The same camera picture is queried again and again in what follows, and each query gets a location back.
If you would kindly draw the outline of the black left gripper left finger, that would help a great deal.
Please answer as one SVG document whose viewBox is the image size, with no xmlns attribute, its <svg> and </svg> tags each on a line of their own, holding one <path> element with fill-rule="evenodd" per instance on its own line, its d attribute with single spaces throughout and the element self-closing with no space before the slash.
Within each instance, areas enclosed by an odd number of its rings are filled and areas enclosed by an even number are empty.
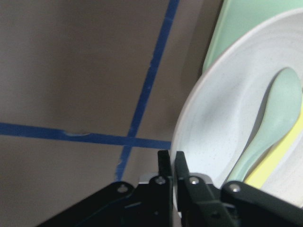
<svg viewBox="0 0 303 227">
<path fill-rule="evenodd" d="M 171 227 L 169 152 L 158 151 L 158 173 L 133 187 L 115 182 L 40 224 L 42 227 Z"/>
</svg>

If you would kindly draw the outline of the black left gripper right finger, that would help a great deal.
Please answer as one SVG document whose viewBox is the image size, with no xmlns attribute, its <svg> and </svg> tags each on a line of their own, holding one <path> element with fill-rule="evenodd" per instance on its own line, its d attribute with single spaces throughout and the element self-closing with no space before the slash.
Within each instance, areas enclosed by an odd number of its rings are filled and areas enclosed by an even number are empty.
<svg viewBox="0 0 303 227">
<path fill-rule="evenodd" d="M 301 227 L 302 209 L 245 183 L 217 189 L 210 178 L 189 172 L 185 154 L 176 153 L 176 201 L 184 227 Z"/>
</svg>

